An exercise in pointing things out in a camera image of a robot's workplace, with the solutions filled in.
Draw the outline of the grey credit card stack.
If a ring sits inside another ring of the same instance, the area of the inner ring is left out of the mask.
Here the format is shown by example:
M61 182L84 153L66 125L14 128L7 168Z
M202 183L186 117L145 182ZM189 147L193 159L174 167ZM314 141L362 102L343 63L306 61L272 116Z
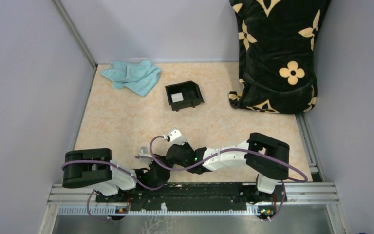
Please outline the grey credit card stack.
M177 102L181 102L184 100L183 93L181 92L171 94L170 98L171 98L172 103L177 103Z

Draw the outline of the black plastic card box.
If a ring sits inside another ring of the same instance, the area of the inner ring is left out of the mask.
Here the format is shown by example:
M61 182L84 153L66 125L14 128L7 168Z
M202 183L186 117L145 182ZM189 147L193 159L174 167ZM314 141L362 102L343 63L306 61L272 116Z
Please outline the black plastic card box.
M186 81L182 83L168 85L165 87L165 89L168 98L168 103L172 111L178 112L179 110L185 108L195 108L196 106L205 102L199 85L193 81ZM184 100L181 102L172 103L170 95L179 92L183 93Z

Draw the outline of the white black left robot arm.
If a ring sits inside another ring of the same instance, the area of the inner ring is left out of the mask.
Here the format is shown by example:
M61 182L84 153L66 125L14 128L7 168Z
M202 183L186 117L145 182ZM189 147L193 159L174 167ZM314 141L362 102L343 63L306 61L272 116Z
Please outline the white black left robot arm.
M112 159L109 148L69 151L65 154L62 187L68 189L92 188L122 201L127 191L133 189L158 190L170 179L170 170L157 164L146 147L139 151L139 158L146 159L148 167L126 169Z

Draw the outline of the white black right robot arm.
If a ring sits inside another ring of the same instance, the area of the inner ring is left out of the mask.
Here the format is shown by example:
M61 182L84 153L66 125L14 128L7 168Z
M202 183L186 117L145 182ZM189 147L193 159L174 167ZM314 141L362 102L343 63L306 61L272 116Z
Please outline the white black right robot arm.
M177 129L168 133L165 140L171 143L166 159L193 174L226 167L251 167L259 173L255 196L261 201L272 197L276 184L289 178L289 169L285 166L289 162L289 145L260 133L251 133L248 140L232 146L196 150Z

